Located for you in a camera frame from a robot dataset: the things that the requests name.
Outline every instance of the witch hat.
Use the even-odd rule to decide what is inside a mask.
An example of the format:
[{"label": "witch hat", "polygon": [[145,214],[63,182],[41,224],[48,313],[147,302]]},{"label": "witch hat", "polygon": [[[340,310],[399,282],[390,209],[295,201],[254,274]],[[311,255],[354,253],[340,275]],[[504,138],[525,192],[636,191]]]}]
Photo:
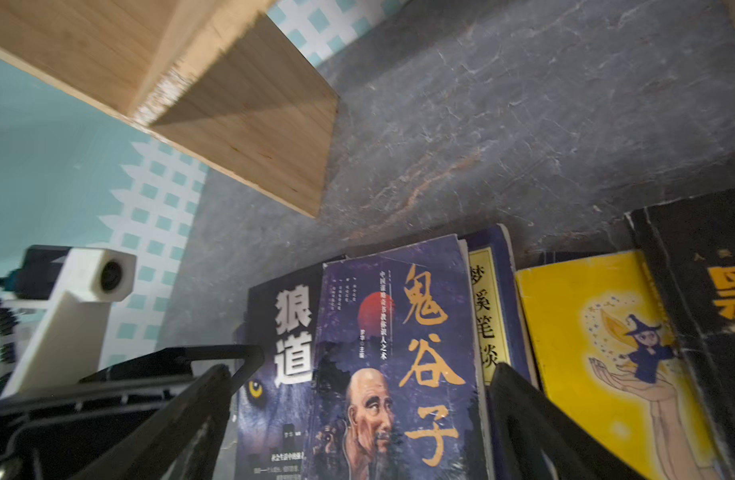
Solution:
[{"label": "witch hat", "polygon": [[626,332],[626,335],[636,335],[637,333],[642,332],[654,332],[661,329],[660,325],[656,326],[647,326],[646,324],[642,323],[637,317],[633,315],[629,315],[629,319],[634,321],[634,325],[637,327],[631,332]]}]

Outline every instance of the blue book cover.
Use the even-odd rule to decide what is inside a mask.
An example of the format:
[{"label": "blue book cover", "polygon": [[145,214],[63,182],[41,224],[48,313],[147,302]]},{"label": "blue book cover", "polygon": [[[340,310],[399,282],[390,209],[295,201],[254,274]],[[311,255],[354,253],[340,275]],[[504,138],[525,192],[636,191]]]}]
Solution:
[{"label": "blue book cover", "polygon": [[266,360],[237,392],[235,478],[301,478],[321,288],[322,264],[316,264],[248,292],[235,340],[260,345]]},{"label": "blue book cover", "polygon": [[497,362],[506,362],[538,386],[533,349],[514,281],[514,255],[506,226],[498,224],[463,237],[477,317],[485,385]]},{"label": "blue book cover", "polygon": [[325,265],[303,478],[492,478],[465,249]]}]

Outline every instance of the patterned wallpaper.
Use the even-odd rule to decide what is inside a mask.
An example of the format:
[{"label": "patterned wallpaper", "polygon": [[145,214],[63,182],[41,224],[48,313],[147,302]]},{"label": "patterned wallpaper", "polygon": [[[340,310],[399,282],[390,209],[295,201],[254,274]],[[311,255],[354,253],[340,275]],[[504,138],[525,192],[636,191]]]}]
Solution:
[{"label": "patterned wallpaper", "polygon": [[130,188],[112,189],[122,204],[117,215],[101,215],[109,241],[90,244],[136,255],[136,282],[114,303],[101,350],[102,367],[154,350],[176,282],[208,167],[150,138],[132,142],[140,161],[120,167]]},{"label": "patterned wallpaper", "polygon": [[315,67],[410,0],[280,0],[268,17]]}]

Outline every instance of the bald old man illustration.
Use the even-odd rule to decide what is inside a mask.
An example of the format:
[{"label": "bald old man illustration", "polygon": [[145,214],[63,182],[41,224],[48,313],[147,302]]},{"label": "bald old man illustration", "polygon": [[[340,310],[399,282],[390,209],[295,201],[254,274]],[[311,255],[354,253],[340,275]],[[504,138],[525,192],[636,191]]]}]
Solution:
[{"label": "bald old man illustration", "polygon": [[346,421],[316,436],[315,472],[320,480],[397,478],[392,462],[392,400],[383,374],[357,370],[346,389]]}]

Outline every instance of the yellow book cover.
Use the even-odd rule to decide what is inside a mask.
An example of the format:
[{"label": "yellow book cover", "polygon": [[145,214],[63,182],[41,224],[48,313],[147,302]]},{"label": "yellow book cover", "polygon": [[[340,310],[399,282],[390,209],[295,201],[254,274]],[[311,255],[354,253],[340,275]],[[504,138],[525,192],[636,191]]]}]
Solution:
[{"label": "yellow book cover", "polygon": [[521,270],[517,283],[552,402],[651,480],[720,478],[639,251]]}]

